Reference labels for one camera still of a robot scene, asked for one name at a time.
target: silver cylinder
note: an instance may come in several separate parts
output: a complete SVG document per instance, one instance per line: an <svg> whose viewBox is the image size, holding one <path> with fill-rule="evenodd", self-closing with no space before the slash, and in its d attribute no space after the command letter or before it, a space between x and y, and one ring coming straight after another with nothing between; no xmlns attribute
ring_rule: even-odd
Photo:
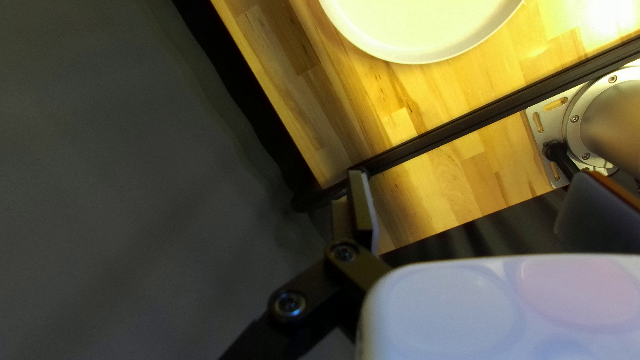
<svg viewBox="0 0 640 360"><path fill-rule="evenodd" d="M640 80L596 96L584 111L580 137L591 152L640 179Z"/></svg>

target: wooden table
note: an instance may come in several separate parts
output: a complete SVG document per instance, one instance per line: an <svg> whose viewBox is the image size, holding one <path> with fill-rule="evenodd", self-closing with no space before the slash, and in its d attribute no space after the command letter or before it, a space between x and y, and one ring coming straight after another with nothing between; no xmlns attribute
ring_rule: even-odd
<svg viewBox="0 0 640 360"><path fill-rule="evenodd" d="M318 0L212 2L323 186L354 163L640 33L638 0L526 0L466 53L401 65L347 41ZM552 189L521 113L371 185L380 252Z"/></svg>

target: metal bracket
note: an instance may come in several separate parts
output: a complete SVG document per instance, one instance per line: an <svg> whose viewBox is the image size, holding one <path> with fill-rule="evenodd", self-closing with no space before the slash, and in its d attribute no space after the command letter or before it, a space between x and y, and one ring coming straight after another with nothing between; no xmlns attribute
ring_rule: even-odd
<svg viewBox="0 0 640 360"><path fill-rule="evenodd" d="M570 182L558 164L549 160L545 154L545 146L551 141L565 143L568 146L567 156L581 170L597 171L605 176L617 170L611 163L585 148L580 139L580 122L584 110L599 93L616 82L640 79L638 65L640 61L633 61L599 79L578 85L525 110L551 186L560 188Z"/></svg>

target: gray fabric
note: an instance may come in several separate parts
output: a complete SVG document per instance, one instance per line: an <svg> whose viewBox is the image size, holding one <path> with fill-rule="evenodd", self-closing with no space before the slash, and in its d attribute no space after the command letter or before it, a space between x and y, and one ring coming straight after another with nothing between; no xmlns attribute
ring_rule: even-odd
<svg viewBox="0 0 640 360"><path fill-rule="evenodd" d="M169 0L1 1L0 127L2 359L216 359L320 256Z"/></svg>

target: white plastic part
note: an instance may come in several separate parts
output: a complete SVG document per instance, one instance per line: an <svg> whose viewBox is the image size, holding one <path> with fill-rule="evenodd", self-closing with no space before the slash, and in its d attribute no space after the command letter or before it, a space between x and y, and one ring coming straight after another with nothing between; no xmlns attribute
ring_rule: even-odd
<svg viewBox="0 0 640 360"><path fill-rule="evenodd" d="M640 256L474 258L398 268L367 294L361 360L640 359Z"/></svg>
<svg viewBox="0 0 640 360"><path fill-rule="evenodd" d="M320 0L361 50L404 64L451 58L496 32L523 0Z"/></svg>

